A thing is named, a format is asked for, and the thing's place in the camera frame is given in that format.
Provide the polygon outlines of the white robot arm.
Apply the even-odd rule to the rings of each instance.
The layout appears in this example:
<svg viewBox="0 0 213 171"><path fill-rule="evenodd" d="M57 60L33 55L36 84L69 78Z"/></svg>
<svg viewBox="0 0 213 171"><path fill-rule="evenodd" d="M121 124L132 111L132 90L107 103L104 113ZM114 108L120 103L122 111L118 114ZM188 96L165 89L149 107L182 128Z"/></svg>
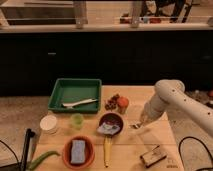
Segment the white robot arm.
<svg viewBox="0 0 213 171"><path fill-rule="evenodd" d="M145 103L140 116L143 126L158 120L166 108L173 104L213 137L213 109L187 96L182 81L159 80L155 83L154 90L154 95Z"/></svg>

